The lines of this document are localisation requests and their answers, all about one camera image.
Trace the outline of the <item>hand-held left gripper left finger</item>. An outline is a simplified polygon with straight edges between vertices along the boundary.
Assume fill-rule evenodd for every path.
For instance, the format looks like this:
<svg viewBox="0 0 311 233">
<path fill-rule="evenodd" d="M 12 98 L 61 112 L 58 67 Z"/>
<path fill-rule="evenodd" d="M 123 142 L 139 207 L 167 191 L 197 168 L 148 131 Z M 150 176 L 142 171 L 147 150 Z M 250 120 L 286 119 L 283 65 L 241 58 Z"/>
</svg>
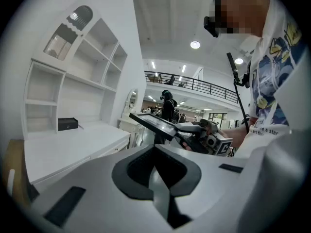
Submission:
<svg viewBox="0 0 311 233">
<path fill-rule="evenodd" d="M 44 216 L 73 186 L 86 191 L 68 217 L 66 233 L 166 233 L 168 223 L 151 200 L 133 200 L 123 194 L 112 180 L 115 164 L 142 148 L 123 150 L 90 160 L 52 184 L 32 203 Z"/>
</svg>

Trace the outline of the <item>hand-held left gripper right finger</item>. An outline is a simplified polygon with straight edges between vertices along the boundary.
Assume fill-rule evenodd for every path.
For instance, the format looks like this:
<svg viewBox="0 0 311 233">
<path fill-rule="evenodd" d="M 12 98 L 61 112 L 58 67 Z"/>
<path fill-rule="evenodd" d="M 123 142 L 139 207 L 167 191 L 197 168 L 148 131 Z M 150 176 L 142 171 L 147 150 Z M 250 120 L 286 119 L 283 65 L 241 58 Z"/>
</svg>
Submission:
<svg viewBox="0 0 311 233">
<path fill-rule="evenodd" d="M 188 196 L 175 198 L 179 212 L 190 218 L 197 218 L 210 209 L 236 182 L 240 173 L 220 168 L 221 164 L 245 167 L 246 160 L 235 157 L 217 157 L 175 148 L 165 149 L 195 162 L 201 169 L 201 179 Z"/>
</svg>

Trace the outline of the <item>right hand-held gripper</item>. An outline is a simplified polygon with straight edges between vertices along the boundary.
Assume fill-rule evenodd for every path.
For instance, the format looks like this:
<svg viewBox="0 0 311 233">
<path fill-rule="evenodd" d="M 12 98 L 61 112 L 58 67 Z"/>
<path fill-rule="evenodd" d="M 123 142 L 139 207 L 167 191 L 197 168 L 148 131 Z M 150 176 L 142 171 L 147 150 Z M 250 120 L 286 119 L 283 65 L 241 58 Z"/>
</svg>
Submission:
<svg viewBox="0 0 311 233">
<path fill-rule="evenodd" d="M 226 156 L 230 151 L 232 138 L 219 133 L 217 123 L 206 119 L 199 122 L 175 124 L 178 133 L 174 136 L 173 145 L 201 154 Z"/>
</svg>

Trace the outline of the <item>black framed picture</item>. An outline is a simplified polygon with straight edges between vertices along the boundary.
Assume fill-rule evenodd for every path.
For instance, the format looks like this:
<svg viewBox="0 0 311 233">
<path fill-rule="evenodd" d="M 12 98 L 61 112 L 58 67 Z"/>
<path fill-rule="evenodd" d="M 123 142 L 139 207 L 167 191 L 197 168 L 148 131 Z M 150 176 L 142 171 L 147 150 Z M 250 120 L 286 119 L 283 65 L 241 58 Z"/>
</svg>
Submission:
<svg viewBox="0 0 311 233">
<path fill-rule="evenodd" d="M 129 117 L 166 140 L 172 141 L 177 134 L 174 124 L 150 113 L 130 113 Z"/>
</svg>

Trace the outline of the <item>white shelving unit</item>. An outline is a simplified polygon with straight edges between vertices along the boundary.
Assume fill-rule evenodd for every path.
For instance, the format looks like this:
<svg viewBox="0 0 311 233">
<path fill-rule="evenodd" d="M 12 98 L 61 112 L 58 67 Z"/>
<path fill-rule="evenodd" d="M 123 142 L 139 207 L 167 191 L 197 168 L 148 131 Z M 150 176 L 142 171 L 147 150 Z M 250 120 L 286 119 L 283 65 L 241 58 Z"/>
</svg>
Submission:
<svg viewBox="0 0 311 233">
<path fill-rule="evenodd" d="M 43 52 L 58 26 L 77 7 L 86 5 L 93 18 L 64 61 Z M 22 109 L 25 139 L 58 131 L 59 118 L 110 123 L 118 84 L 127 59 L 121 42 L 90 0 L 67 7 L 44 33 L 31 57 Z"/>
</svg>

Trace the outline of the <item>person's right forearm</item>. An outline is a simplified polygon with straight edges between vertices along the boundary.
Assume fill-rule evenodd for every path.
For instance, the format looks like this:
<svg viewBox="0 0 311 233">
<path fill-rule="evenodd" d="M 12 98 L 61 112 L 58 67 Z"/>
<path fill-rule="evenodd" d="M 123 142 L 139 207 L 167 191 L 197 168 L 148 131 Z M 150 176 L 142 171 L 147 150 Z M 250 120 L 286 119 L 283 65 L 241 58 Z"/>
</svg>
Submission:
<svg viewBox="0 0 311 233">
<path fill-rule="evenodd" d="M 254 125 L 256 123 L 258 118 L 250 117 L 247 122 L 245 122 L 243 125 L 234 128 L 234 129 L 228 129 L 228 130 L 221 130 L 219 129 L 218 132 L 220 135 L 222 135 L 225 138 L 232 138 L 231 147 L 239 148 L 241 144 L 243 143 L 246 135 L 248 134 L 248 128 L 250 126 Z"/>
</svg>

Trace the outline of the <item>person's right hand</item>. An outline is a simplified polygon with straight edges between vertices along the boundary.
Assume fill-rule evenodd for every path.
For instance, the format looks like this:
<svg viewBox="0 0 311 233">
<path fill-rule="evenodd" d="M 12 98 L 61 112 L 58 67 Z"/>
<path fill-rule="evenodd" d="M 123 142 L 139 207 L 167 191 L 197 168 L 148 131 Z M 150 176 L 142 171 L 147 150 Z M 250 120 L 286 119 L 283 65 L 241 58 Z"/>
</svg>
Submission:
<svg viewBox="0 0 311 233">
<path fill-rule="evenodd" d="M 220 135 L 215 122 L 201 119 L 194 124 L 200 125 L 202 133 L 199 137 L 196 137 L 193 133 L 192 136 L 184 139 L 191 147 L 189 151 L 211 155 L 225 155 L 228 152 L 232 138 L 225 138 Z"/>
</svg>

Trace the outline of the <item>black balcony railing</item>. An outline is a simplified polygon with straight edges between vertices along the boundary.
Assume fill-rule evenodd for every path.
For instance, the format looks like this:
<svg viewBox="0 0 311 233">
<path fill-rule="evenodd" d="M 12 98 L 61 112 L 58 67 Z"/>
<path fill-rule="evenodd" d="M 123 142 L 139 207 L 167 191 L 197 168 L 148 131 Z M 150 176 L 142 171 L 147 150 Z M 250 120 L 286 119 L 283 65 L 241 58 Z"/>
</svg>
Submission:
<svg viewBox="0 0 311 233">
<path fill-rule="evenodd" d="M 166 85 L 165 82 L 169 81 L 172 76 L 172 74 L 169 73 L 158 73 L 154 71 L 144 71 L 144 73 L 146 82 L 163 85 Z M 173 75 L 175 76 L 175 81 L 172 86 L 198 91 L 204 94 L 224 99 L 229 102 L 238 103 L 238 96 L 235 91 L 198 79 L 179 76 L 175 74 Z"/>
</svg>

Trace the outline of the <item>white ornate dresser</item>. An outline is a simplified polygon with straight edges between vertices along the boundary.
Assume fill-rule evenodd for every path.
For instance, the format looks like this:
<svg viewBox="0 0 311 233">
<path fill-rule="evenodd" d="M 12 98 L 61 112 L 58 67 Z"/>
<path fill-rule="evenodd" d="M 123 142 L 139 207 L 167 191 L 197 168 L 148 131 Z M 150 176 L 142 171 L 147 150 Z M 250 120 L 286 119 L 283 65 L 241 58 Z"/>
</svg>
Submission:
<svg viewBox="0 0 311 233">
<path fill-rule="evenodd" d="M 129 132 L 130 133 L 130 138 L 129 138 L 129 143 L 128 143 L 128 149 L 131 149 L 135 147 L 135 142 L 138 138 L 138 135 L 140 132 L 143 131 L 144 127 L 136 122 L 135 120 L 131 119 L 130 117 L 125 117 L 125 118 L 119 118 L 118 121 L 119 123 L 119 129 Z"/>
</svg>

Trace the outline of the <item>white oval mirror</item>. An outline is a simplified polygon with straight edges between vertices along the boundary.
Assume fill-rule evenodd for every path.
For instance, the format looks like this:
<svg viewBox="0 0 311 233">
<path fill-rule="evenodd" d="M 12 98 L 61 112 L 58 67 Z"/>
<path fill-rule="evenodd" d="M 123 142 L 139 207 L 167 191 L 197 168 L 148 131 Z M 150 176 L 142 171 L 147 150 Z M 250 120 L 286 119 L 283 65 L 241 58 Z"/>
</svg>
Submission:
<svg viewBox="0 0 311 233">
<path fill-rule="evenodd" d="M 129 117 L 130 113 L 136 112 L 136 106 L 138 101 L 138 89 L 130 90 L 128 97 L 125 101 L 124 110 L 121 117 Z"/>
</svg>

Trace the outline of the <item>black box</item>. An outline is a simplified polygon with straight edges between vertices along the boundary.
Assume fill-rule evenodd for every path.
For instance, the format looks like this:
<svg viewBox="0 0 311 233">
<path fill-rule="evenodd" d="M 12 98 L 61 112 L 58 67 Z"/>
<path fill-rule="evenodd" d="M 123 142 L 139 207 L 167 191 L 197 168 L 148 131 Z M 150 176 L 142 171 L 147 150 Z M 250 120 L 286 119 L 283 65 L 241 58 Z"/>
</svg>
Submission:
<svg viewBox="0 0 311 233">
<path fill-rule="evenodd" d="M 78 120 L 74 117 L 58 119 L 58 131 L 77 129 L 78 126 Z"/>
</svg>

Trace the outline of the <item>light wooden panel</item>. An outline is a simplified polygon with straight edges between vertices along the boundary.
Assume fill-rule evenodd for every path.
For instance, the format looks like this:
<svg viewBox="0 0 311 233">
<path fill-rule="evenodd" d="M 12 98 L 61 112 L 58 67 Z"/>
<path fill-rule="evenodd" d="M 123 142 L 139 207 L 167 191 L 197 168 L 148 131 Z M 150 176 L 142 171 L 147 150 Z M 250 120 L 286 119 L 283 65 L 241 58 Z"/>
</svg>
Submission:
<svg viewBox="0 0 311 233">
<path fill-rule="evenodd" d="M 27 188 L 29 181 L 26 172 L 23 140 L 11 139 L 9 141 L 2 166 L 2 182 L 6 191 L 10 169 L 15 170 L 13 196 L 11 198 L 17 204 L 23 207 L 29 207 L 31 200 Z"/>
</svg>

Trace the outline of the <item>person's white printed shirt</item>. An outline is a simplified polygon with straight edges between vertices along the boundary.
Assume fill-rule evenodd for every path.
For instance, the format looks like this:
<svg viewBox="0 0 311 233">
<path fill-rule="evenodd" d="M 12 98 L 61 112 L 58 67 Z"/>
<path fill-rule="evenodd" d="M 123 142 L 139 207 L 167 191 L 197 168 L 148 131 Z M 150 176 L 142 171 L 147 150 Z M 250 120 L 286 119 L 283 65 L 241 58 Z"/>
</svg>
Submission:
<svg viewBox="0 0 311 233">
<path fill-rule="evenodd" d="M 295 80 L 309 81 L 308 48 L 278 0 L 269 6 L 250 66 L 250 116 L 255 123 L 236 158 L 246 159 L 243 174 L 254 182 L 241 212 L 239 233 L 260 233 L 275 225 L 298 201 L 311 175 L 311 128 L 295 131 L 284 114 L 284 97 L 294 107 Z"/>
</svg>

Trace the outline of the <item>arched fluted glass door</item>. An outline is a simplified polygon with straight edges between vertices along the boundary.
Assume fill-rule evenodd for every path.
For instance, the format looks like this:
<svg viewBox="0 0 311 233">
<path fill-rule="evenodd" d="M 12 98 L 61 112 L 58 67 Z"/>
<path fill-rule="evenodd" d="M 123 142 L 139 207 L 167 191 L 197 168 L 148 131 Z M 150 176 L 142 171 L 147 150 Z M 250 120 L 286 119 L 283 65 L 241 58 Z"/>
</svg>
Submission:
<svg viewBox="0 0 311 233">
<path fill-rule="evenodd" d="M 82 35 L 83 29 L 93 18 L 93 11 L 86 5 L 77 7 L 58 26 L 48 40 L 43 52 L 58 60 L 64 61 L 70 48 Z"/>
</svg>

